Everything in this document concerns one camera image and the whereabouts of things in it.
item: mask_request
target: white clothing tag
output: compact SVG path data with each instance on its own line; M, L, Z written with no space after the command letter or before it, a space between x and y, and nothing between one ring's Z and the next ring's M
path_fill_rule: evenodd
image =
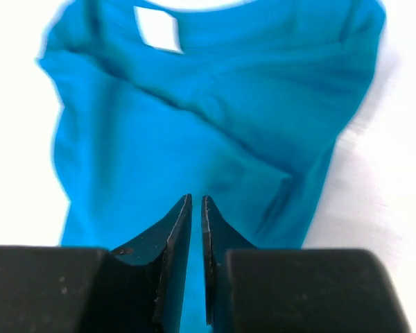
M137 26L144 43L155 49L183 53L178 37L177 19L161 10L134 7Z

